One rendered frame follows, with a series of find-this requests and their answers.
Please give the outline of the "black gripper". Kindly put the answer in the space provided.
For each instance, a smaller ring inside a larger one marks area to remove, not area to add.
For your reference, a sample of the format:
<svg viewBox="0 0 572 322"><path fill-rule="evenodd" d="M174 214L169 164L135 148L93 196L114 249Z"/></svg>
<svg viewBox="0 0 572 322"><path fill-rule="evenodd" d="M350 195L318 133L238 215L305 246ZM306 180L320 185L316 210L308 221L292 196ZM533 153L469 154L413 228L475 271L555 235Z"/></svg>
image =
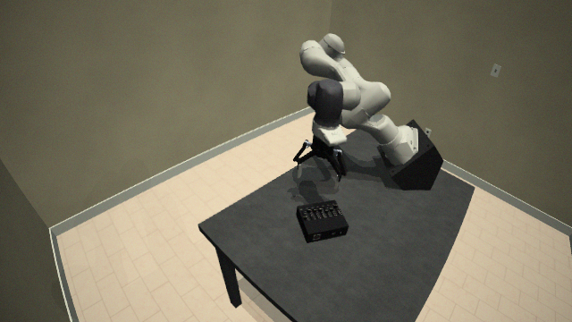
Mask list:
<svg viewBox="0 0 572 322"><path fill-rule="evenodd" d="M299 156L308 147L310 147L312 150L310 152L308 152L307 154L305 154L303 157L299 158ZM340 165L335 160L333 153L338 158ZM293 158L293 161L298 163L298 178L302 175L303 162L306 161L307 159L309 159L310 157L313 157L314 155L316 155L317 157L321 157L323 159L327 159L327 161L330 162L330 164L332 165L333 169L337 173L337 179L336 179L336 183L335 183L335 187L334 187L334 189L336 190L338 187L337 182L339 182L341 180L341 175L346 176L347 171L348 171L346 164L345 164L345 161L344 161L344 158L342 156L342 149L341 148L339 150L334 149L334 146L328 147L320 138L317 138L313 134L313 142L310 143L310 142L308 142L308 140L305 140L301 150Z"/></svg>

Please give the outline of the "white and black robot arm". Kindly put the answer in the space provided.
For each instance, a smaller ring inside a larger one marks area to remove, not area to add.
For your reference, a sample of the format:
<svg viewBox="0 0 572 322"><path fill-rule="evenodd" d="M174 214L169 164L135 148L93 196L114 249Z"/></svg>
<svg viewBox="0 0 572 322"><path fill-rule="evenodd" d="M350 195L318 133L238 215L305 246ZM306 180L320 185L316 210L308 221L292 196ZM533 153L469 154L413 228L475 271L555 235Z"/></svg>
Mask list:
<svg viewBox="0 0 572 322"><path fill-rule="evenodd" d="M383 83L366 81L359 75L342 56L345 51L340 37L329 33L318 43L303 43L299 53L307 73L329 78L308 86L307 103L315 110L313 134L333 147L347 141L341 126L366 131L383 152L386 150L391 164L404 165L418 152L417 128L402 125L398 129L387 115L376 114L391 101L391 93Z"/></svg>

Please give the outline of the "dark grey lighting desk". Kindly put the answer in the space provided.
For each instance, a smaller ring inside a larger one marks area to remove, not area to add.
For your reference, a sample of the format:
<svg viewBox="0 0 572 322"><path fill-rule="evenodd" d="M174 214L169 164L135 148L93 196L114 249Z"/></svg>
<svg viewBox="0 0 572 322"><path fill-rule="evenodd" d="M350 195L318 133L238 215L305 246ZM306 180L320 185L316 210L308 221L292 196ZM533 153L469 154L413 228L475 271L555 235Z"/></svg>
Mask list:
<svg viewBox="0 0 572 322"><path fill-rule="evenodd" d="M346 235L349 229L335 200L297 206L296 216L307 243Z"/></svg>

